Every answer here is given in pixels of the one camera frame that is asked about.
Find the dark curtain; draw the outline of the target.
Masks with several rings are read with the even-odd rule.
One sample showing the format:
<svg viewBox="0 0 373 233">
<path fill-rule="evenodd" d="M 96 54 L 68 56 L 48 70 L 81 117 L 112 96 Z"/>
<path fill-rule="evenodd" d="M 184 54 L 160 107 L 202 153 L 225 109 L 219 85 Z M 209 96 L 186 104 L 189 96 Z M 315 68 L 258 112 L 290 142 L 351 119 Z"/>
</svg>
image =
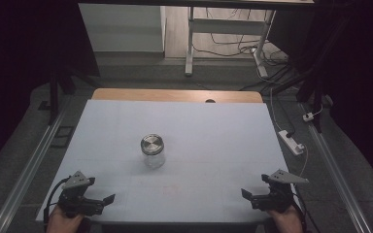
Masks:
<svg viewBox="0 0 373 233">
<path fill-rule="evenodd" d="M 80 0 L 0 0 L 0 150 L 32 90 L 53 75 L 98 76 Z"/>
<path fill-rule="evenodd" d="M 312 67 L 337 19 L 351 19 L 326 57 L 323 92 L 330 114 L 373 168 L 373 0 L 315 0 L 322 11 L 278 11 L 269 41 L 299 72 Z"/>
</svg>

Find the white desk frame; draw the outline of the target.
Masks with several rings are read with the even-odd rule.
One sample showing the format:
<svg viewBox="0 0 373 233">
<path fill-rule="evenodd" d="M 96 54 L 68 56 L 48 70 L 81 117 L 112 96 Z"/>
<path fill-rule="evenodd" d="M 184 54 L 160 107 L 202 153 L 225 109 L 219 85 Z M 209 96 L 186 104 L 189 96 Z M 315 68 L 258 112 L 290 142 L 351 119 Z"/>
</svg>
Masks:
<svg viewBox="0 0 373 233">
<path fill-rule="evenodd" d="M 241 34 L 259 36 L 259 43 L 255 49 L 251 49 L 251 54 L 254 58 L 256 70 L 261 78 L 267 78 L 268 74 L 261 59 L 263 46 L 267 39 L 270 26 L 272 24 L 275 12 L 266 10 L 264 21 L 250 20 L 229 20 L 229 19 L 208 19 L 195 18 L 194 8 L 188 8 L 188 37 L 186 49 L 186 68 L 185 74 L 187 77 L 192 75 L 193 68 L 193 34 L 194 33 L 215 33 L 215 34 Z"/>
</svg>

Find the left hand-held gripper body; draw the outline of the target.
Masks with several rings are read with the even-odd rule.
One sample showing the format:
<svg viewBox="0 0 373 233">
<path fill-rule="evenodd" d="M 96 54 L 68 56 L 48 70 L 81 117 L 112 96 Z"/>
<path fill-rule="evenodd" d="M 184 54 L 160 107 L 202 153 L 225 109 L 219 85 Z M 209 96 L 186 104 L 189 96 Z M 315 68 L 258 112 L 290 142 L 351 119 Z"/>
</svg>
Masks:
<svg viewBox="0 0 373 233">
<path fill-rule="evenodd" d="M 81 171 L 77 171 L 62 186 L 57 205 L 69 218 L 78 214 L 101 215 L 103 212 L 105 207 L 103 200 L 85 198 L 85 192 L 89 188 L 87 179 Z"/>
</svg>

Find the white foam board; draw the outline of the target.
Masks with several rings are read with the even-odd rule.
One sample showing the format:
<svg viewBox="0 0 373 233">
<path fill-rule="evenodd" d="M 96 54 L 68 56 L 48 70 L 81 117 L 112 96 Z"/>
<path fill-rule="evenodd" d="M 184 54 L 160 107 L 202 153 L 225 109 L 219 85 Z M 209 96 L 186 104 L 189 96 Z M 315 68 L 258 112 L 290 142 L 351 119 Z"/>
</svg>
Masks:
<svg viewBox="0 0 373 233">
<path fill-rule="evenodd" d="M 141 140 L 164 142 L 165 163 L 144 162 Z M 263 103 L 90 100 L 55 175 L 95 178 L 86 197 L 115 194 L 102 223 L 256 223 L 241 189 L 266 194 L 262 174 L 286 169 Z"/>
</svg>

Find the person's left hand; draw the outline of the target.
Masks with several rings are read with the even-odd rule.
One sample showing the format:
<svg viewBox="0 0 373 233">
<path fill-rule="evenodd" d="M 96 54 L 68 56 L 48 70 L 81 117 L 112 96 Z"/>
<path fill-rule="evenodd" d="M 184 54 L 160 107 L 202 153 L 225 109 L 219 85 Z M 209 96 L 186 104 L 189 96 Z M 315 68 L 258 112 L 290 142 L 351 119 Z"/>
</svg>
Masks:
<svg viewBox="0 0 373 233">
<path fill-rule="evenodd" d="M 83 219 L 83 215 L 69 218 L 55 206 L 51 211 L 46 233 L 77 233 Z"/>
</svg>

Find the black floor bracket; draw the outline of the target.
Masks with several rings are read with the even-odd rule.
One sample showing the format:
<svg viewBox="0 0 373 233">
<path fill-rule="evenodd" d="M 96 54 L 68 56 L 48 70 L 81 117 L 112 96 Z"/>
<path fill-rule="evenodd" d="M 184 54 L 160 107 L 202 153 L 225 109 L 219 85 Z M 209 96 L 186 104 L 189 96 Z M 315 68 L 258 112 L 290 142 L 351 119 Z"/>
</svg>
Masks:
<svg viewBox="0 0 373 233">
<path fill-rule="evenodd" d="M 60 126 L 51 141 L 51 147 L 56 149 L 67 149 L 74 132 L 74 126 Z"/>
</svg>

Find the silver metal jar lid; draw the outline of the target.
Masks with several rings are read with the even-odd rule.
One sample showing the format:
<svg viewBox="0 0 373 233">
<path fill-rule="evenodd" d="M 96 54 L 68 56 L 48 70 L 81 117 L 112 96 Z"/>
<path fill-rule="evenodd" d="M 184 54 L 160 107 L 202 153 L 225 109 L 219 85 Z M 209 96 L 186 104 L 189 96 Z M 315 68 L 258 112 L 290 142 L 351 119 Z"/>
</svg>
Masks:
<svg viewBox="0 0 373 233">
<path fill-rule="evenodd" d="M 141 140 L 141 151 L 145 155 L 157 155 L 164 150 L 163 139 L 157 134 L 146 135 Z"/>
</svg>

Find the white power strip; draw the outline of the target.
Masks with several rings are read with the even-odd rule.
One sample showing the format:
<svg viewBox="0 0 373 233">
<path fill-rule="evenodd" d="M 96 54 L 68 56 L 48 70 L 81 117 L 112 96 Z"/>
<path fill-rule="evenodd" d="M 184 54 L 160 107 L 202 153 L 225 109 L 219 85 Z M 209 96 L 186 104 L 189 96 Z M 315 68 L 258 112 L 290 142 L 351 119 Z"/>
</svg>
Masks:
<svg viewBox="0 0 373 233">
<path fill-rule="evenodd" d="M 278 132 L 278 135 L 283 140 L 283 142 L 287 145 L 289 150 L 292 152 L 293 155 L 297 156 L 304 152 L 305 147 L 303 144 L 298 144 L 292 138 L 292 134 L 288 133 L 286 130 L 281 130 Z"/>
</svg>

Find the clear glass jar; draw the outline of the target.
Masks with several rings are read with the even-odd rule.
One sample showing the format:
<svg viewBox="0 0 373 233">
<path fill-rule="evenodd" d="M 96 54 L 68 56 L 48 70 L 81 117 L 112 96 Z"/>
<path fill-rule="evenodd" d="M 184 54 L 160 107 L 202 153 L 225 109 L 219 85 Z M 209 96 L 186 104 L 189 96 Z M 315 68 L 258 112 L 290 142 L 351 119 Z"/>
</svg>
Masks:
<svg viewBox="0 0 373 233">
<path fill-rule="evenodd" d="M 152 169 L 157 169 L 161 167 L 165 163 L 164 150 L 160 154 L 157 154 L 157 155 L 145 155 L 144 154 L 144 162 L 148 167 Z"/>
</svg>

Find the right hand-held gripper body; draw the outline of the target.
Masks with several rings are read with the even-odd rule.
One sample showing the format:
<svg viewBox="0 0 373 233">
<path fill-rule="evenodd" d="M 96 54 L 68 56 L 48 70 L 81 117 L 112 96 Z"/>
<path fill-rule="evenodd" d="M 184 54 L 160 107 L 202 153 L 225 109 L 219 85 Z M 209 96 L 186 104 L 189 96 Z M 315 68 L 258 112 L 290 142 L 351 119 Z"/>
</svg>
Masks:
<svg viewBox="0 0 373 233">
<path fill-rule="evenodd" d="M 283 213 L 294 202 L 291 186 L 293 184 L 308 183 L 309 180 L 301 178 L 284 170 L 277 170 L 269 176 L 269 193 L 253 195 L 252 207 L 255 210 L 274 210 Z"/>
</svg>

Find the metal floor rail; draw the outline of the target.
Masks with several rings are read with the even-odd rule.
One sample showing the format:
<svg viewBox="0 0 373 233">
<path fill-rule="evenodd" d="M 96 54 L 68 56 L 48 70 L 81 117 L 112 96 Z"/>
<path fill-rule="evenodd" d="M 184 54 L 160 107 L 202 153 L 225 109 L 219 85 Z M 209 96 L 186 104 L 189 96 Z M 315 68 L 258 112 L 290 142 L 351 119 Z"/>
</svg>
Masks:
<svg viewBox="0 0 373 233">
<path fill-rule="evenodd" d="M 367 217 L 336 160 L 335 150 L 331 148 L 326 135 L 320 133 L 312 121 L 304 122 L 304 124 L 307 126 L 322 161 L 345 205 L 346 211 L 356 229 L 356 233 L 373 233 Z"/>
<path fill-rule="evenodd" d="M 47 127 L 43 138 L 27 161 L 9 196 L 0 209 L 0 233 L 6 233 L 12 223 L 21 201 L 51 145 L 51 141 L 59 128 L 60 122 L 64 119 L 66 108 L 67 105 L 63 104 L 52 124 Z"/>
</svg>

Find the wooden table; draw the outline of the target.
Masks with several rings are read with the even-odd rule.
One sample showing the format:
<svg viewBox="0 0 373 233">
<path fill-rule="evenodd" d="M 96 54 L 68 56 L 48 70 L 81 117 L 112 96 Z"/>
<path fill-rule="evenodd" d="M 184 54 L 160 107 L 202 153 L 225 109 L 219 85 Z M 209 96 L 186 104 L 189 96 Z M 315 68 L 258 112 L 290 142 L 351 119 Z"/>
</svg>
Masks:
<svg viewBox="0 0 373 233">
<path fill-rule="evenodd" d="M 225 90 L 180 90 L 180 89 L 136 89 L 97 88 L 92 100 L 155 101 L 155 102 L 196 102 L 205 103 L 262 103 L 262 97 L 255 91 Z"/>
</svg>

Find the black stand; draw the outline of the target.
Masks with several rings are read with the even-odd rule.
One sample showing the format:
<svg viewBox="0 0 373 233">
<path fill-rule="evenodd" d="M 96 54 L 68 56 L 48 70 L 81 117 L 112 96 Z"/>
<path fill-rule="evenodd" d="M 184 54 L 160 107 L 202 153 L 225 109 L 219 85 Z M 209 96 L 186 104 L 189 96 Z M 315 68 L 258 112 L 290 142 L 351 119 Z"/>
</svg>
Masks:
<svg viewBox="0 0 373 233">
<path fill-rule="evenodd" d="M 67 95 L 72 95 L 76 91 L 72 76 L 73 73 L 69 68 L 53 72 L 50 75 L 50 101 L 42 101 L 39 106 L 40 111 L 50 112 L 49 125 L 53 125 L 59 113 L 58 88 L 61 87 Z"/>
</svg>

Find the person's right hand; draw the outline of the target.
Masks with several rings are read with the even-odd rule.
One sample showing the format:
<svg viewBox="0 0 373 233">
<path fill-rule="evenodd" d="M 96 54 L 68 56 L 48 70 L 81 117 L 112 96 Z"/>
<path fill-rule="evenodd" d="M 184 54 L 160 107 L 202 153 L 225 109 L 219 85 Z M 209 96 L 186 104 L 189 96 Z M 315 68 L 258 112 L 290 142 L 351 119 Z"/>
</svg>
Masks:
<svg viewBox="0 0 373 233">
<path fill-rule="evenodd" d="M 293 206 L 283 213 L 269 210 L 267 214 L 274 219 L 280 233 L 303 233 L 300 215 Z"/>
</svg>

